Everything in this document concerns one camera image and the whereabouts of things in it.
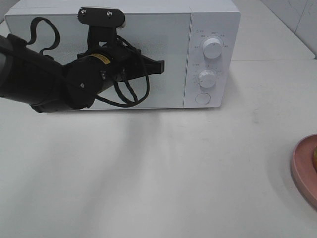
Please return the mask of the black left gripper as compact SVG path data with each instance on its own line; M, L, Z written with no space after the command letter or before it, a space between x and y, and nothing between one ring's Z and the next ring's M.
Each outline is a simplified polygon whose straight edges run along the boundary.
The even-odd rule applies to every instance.
M96 58L101 70L110 75L123 73L127 80L164 73L164 60L143 57L140 49L129 46L97 47L77 54L78 59Z

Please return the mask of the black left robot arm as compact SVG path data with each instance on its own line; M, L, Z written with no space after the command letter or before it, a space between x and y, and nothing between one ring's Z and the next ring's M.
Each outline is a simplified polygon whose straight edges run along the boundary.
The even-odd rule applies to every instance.
M9 34L0 39L0 96L28 104L39 113L89 108L95 100L116 106L141 103L135 92L126 98L119 83L164 72L164 61L142 55L122 37L62 65L27 48L25 40Z

